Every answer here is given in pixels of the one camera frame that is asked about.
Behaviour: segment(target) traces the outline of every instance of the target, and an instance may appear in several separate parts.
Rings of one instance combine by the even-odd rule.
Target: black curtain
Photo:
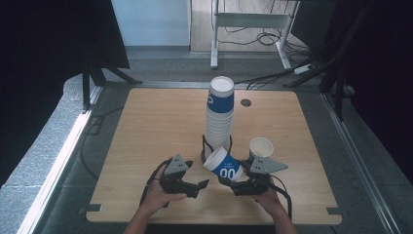
[[[359,115],[413,182],[413,3],[375,1],[345,59]]]
[[[129,62],[110,0],[2,0],[0,49],[3,184],[86,58],[112,67],[129,68]]]

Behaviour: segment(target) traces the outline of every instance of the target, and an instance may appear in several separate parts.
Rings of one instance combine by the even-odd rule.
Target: stack of paper cups
[[[212,150],[228,150],[234,119],[234,82],[224,76],[211,80],[206,108],[206,141]],[[206,158],[211,152],[205,152]]]

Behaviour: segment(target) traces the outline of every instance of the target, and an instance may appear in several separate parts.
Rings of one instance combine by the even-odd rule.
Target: printed number
[[[207,97],[207,102],[208,102],[209,104],[213,104],[213,98],[210,96],[210,94],[209,94],[208,97]]]
[[[219,171],[221,177],[233,178],[235,176],[235,169],[221,169]]]

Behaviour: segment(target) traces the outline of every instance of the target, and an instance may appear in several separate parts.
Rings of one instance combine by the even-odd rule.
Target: white panel
[[[112,0],[125,46],[188,46],[188,0]]]

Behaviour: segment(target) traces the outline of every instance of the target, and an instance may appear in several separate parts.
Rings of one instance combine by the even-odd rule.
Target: blue paper cup
[[[226,177],[232,181],[237,181],[243,174],[241,165],[235,161],[223,146],[216,148],[207,157],[204,167],[217,176]]]
[[[214,118],[228,118],[234,112],[234,82],[225,76],[210,81],[207,112]]]

